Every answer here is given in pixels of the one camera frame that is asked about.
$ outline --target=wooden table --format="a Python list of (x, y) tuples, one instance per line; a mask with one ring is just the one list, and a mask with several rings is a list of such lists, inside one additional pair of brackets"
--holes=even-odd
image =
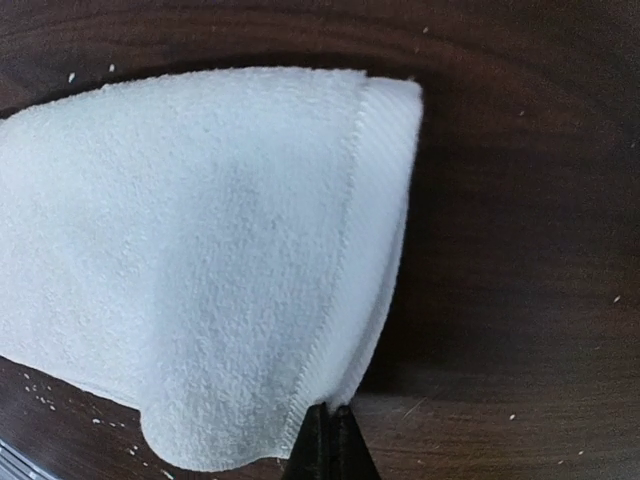
[[(640, 477), (640, 4), (0, 0), (0, 11), (4, 116), (210, 67), (415, 78), (428, 115), (404, 257), (354, 401), (383, 478)], [(136, 412), (8, 361), (0, 437), (65, 480), (281, 474), (274, 460), (179, 471), (145, 446)]]

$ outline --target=towel fold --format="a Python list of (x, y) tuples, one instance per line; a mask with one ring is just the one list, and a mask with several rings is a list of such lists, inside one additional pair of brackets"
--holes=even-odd
[(286, 458), (371, 359), (421, 114), (411, 82), (249, 68), (0, 122), (0, 355), (139, 409), (176, 466)]

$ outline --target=white towel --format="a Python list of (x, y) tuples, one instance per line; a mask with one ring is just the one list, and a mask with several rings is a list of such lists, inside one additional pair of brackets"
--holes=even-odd
[(421, 113), (411, 82), (250, 68), (0, 122), (0, 355), (140, 409), (176, 466), (287, 457), (371, 359)]

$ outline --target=washcloth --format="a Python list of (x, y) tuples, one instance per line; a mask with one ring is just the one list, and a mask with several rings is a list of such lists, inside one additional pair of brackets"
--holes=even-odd
[(163, 459), (286, 458), (382, 330), (422, 102), (362, 72), (163, 76), (0, 123), (0, 355), (141, 412)]

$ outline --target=scratch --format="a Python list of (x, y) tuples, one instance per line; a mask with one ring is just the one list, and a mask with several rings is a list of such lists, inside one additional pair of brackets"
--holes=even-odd
[(405, 413), (404, 416), (400, 419), (400, 421), (404, 420), (409, 415), (411, 415), (420, 405), (422, 405), (425, 402), (425, 400), (427, 400), (427, 398), (428, 397), (424, 397), (422, 400), (420, 400), (418, 403), (416, 403), (413, 407), (411, 407), (409, 409), (409, 411), (407, 413)]

